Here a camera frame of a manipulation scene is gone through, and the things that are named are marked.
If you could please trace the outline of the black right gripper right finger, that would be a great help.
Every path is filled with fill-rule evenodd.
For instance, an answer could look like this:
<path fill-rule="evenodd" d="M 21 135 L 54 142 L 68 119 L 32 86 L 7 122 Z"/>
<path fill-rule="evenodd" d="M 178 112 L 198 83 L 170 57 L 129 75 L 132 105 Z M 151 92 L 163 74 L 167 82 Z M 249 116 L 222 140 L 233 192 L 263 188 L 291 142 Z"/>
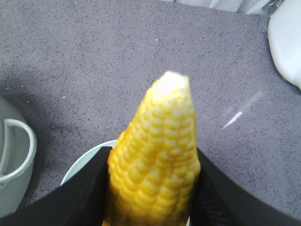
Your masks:
<path fill-rule="evenodd" d="M 218 169 L 200 150 L 201 163 L 190 215 L 192 226 L 299 226 L 295 219 L 257 199 Z"/>

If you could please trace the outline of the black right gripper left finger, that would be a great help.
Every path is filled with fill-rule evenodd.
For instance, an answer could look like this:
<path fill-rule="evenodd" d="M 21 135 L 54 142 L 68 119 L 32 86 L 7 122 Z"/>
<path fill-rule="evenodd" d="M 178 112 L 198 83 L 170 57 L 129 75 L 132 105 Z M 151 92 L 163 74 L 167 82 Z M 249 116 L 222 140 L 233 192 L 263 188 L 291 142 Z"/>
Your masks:
<path fill-rule="evenodd" d="M 107 159 L 100 148 L 75 175 L 40 200 L 1 218 L 2 226 L 100 226 L 108 190 Z"/>

